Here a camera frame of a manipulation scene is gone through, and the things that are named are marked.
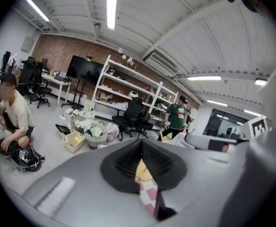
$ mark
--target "television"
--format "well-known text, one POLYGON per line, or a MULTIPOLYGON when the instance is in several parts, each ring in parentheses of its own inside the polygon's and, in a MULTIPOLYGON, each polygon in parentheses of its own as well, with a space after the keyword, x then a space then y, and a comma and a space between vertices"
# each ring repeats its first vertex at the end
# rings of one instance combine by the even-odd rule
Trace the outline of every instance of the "television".
POLYGON ((73 55, 67 76, 96 85, 102 68, 103 65, 100 63, 73 55))

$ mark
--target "fluorescent light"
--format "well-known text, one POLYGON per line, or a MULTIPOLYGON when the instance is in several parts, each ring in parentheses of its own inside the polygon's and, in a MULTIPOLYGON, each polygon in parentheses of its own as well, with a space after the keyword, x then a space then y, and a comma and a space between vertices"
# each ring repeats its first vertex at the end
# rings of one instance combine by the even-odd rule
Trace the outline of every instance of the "fluorescent light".
POLYGON ((26 0, 34 9, 35 11, 47 22, 49 22, 50 20, 48 19, 48 17, 39 9, 39 7, 37 7, 37 5, 32 1, 32 0, 26 0))
POLYGON ((248 114, 252 114, 252 115, 258 116, 258 117, 262 116, 262 115, 260 115, 259 113, 255 113, 255 112, 248 111, 248 110, 244 110, 244 112, 246 112, 246 113, 248 113, 248 114))
POLYGON ((188 77, 189 81, 221 81, 221 76, 188 77))
POLYGON ((261 80, 261 79, 257 79, 255 82, 256 85, 258 86, 265 86, 267 84, 266 80, 261 80))
POLYGON ((117 0, 106 0, 106 20, 108 29, 115 30, 117 0))
POLYGON ((209 103, 212 103, 212 104, 218 104, 218 105, 227 107, 227 104, 222 104, 222 103, 218 103, 218 102, 211 101, 211 100, 208 100, 208 102, 209 102, 209 103))

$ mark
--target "green t-shirt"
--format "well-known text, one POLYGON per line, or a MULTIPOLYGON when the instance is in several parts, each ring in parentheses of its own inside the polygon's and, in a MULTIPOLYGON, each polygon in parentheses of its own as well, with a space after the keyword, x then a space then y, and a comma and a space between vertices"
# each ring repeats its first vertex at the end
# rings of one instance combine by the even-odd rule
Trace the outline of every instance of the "green t-shirt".
POLYGON ((184 125, 184 118, 187 114, 185 106, 179 106, 178 104, 170 104, 166 110, 166 114, 170 114, 168 121, 171 122, 170 128, 181 130, 184 125))

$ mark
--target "beige shirt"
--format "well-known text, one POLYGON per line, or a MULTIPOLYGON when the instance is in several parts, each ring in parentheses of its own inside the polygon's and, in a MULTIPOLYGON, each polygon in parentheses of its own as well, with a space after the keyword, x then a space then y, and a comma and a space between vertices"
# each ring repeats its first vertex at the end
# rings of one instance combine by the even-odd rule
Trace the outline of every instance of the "beige shirt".
POLYGON ((28 103, 21 94, 15 90, 16 98, 12 105, 9 102, 1 101, 0 105, 6 109, 12 124, 21 129, 23 132, 27 132, 28 127, 34 127, 31 110, 28 103))

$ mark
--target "black cap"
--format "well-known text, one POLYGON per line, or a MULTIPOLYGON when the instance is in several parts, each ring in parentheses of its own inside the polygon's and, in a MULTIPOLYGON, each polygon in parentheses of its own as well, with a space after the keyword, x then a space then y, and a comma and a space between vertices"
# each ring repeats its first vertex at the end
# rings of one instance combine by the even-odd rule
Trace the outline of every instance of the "black cap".
POLYGON ((188 101, 187 101, 185 95, 181 95, 181 96, 179 97, 179 100, 180 100, 181 102, 183 102, 184 104, 187 104, 187 103, 188 103, 188 101))

